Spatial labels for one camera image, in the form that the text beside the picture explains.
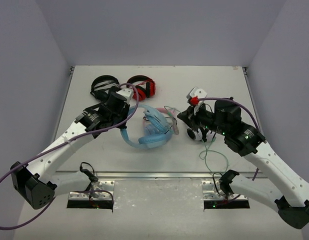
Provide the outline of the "white black headphones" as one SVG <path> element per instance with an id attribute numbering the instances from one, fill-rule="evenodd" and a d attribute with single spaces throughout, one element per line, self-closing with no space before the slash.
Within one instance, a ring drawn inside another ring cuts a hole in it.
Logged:
<path id="1" fill-rule="evenodd" d="M 194 141 L 210 143 L 216 140 L 216 133 L 207 127 L 199 127 L 197 130 L 187 128 L 186 132 Z"/>

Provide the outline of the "aluminium table edge rail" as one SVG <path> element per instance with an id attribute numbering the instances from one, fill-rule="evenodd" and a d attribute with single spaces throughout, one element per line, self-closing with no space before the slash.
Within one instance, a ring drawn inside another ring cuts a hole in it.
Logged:
<path id="1" fill-rule="evenodd" d="M 212 172 L 146 172 L 146 171 L 97 171 L 99 178 L 199 178 L 212 177 Z"/>

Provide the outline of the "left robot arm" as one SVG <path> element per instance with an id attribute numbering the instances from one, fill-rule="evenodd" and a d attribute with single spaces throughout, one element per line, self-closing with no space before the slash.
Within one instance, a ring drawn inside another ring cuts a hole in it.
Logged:
<path id="1" fill-rule="evenodd" d="M 54 197 L 70 192 L 88 190 L 97 177 L 89 170 L 57 174 L 57 170 L 80 148 L 107 129 L 124 121 L 129 112 L 133 91 L 121 89 L 109 94 L 100 104 L 86 108 L 70 127 L 43 152 L 42 156 L 21 165 L 15 162 L 10 168 L 15 190 L 35 210 L 46 206 Z"/>

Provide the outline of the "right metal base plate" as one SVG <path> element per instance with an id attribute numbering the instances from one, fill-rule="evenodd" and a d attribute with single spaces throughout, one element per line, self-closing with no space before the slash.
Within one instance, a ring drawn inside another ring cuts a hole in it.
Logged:
<path id="1" fill-rule="evenodd" d="M 225 193 L 221 190 L 218 180 L 212 178 L 201 181 L 202 195 L 204 201 L 223 201 Z"/>

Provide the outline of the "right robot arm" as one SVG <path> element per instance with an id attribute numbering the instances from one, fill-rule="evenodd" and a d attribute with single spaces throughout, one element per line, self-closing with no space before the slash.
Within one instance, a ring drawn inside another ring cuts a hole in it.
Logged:
<path id="1" fill-rule="evenodd" d="M 219 179 L 227 196 L 238 194 L 252 198 L 273 209 L 295 229 L 309 223 L 309 183 L 292 170 L 260 131 L 241 118 L 242 109 L 230 100 L 217 100 L 214 111 L 205 105 L 191 105 L 178 114 L 191 130 L 210 130 L 224 137 L 233 152 L 256 166 L 274 184 L 268 187 L 247 179 L 235 170 L 228 170 Z"/>

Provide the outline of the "pink blue cat-ear headphones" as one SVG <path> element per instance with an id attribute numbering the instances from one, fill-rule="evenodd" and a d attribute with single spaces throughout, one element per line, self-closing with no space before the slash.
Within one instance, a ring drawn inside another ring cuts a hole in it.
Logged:
<path id="1" fill-rule="evenodd" d="M 151 108 L 144 111 L 143 127 L 146 135 L 166 134 L 178 135 L 179 129 L 174 111 L 166 108 Z"/>

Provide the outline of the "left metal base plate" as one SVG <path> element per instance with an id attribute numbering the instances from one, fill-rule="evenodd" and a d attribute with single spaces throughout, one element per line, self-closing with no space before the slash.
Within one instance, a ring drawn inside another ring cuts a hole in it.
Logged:
<path id="1" fill-rule="evenodd" d="M 100 179 L 98 182 L 91 184 L 90 190 L 92 193 L 90 193 L 90 196 L 94 200 L 110 201 L 112 199 L 111 194 L 114 194 L 114 189 L 114 180 Z"/>

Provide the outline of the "light blue headphones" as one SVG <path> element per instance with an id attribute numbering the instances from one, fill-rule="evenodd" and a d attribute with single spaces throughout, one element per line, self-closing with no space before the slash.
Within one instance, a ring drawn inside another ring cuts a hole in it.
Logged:
<path id="1" fill-rule="evenodd" d="M 154 108 L 146 104 L 139 104 L 144 109 L 144 136 L 135 143 L 129 139 L 127 129 L 120 129 L 123 140 L 133 148 L 154 149 L 165 145 L 173 136 L 174 112 L 165 108 Z"/>

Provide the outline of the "metal base plate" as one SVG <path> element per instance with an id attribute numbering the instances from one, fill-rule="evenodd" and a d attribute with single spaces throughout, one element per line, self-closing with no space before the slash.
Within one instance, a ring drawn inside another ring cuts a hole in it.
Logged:
<path id="1" fill-rule="evenodd" d="M 202 195 L 204 201 L 223 201 L 225 193 L 221 190 L 218 180 L 212 178 L 201 181 Z"/>
<path id="2" fill-rule="evenodd" d="M 90 190 L 92 193 L 90 193 L 90 196 L 94 200 L 110 201 L 112 199 L 111 194 L 114 194 L 114 189 L 114 180 L 100 179 L 98 182 L 91 184 Z"/>

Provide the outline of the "red black headphones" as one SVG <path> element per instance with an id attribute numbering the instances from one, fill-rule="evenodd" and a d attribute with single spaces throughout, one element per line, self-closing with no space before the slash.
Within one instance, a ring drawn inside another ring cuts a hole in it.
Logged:
<path id="1" fill-rule="evenodd" d="M 146 75 L 132 76 L 127 80 L 127 83 L 134 85 L 136 88 L 136 92 L 134 92 L 132 96 L 134 100 L 139 97 L 139 101 L 144 101 L 156 94 L 155 81 Z"/>

